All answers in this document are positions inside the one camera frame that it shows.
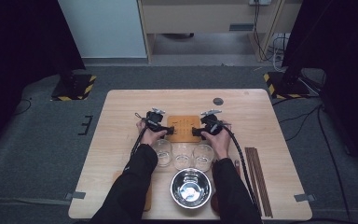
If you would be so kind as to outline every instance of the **black sleeve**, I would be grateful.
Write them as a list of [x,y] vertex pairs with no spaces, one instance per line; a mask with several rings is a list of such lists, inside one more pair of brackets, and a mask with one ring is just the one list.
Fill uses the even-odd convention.
[[141,223],[145,196],[158,157],[149,145],[141,144],[123,174],[106,196],[103,206],[89,223]]
[[213,181],[222,223],[262,223],[231,159],[225,158],[213,165]]

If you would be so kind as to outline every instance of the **black curtain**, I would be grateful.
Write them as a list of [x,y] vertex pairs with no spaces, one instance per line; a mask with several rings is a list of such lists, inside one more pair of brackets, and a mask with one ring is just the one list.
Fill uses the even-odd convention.
[[0,132],[22,89],[43,77],[85,69],[54,0],[0,0]]
[[358,1],[304,0],[282,65],[325,71],[326,112],[358,155]]

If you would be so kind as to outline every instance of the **white cabinet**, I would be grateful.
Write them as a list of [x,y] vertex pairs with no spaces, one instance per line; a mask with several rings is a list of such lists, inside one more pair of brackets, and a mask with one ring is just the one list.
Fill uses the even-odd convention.
[[59,0],[82,58],[146,58],[136,0]]

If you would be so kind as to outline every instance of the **wooden board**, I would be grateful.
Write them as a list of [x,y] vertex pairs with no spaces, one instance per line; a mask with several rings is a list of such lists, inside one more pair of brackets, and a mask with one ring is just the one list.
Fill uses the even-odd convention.
[[167,136],[167,140],[172,143],[197,143],[201,137],[193,136],[191,129],[200,127],[199,116],[169,116],[168,127],[174,127],[172,135]]

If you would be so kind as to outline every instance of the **hazard tape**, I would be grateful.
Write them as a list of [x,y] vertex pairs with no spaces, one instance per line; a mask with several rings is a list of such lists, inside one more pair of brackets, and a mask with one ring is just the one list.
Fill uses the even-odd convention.
[[55,97],[51,97],[52,101],[71,101],[71,100],[85,100],[87,99],[87,97],[89,96],[92,86],[94,85],[95,79],[97,78],[97,76],[91,76],[89,78],[89,83],[86,87],[86,89],[84,90],[84,93],[82,95],[78,95],[78,96],[55,96]]
[[269,94],[271,95],[272,99],[297,99],[310,97],[308,94],[278,94],[275,91],[274,85],[269,78],[269,74],[264,74],[264,80],[266,80]]

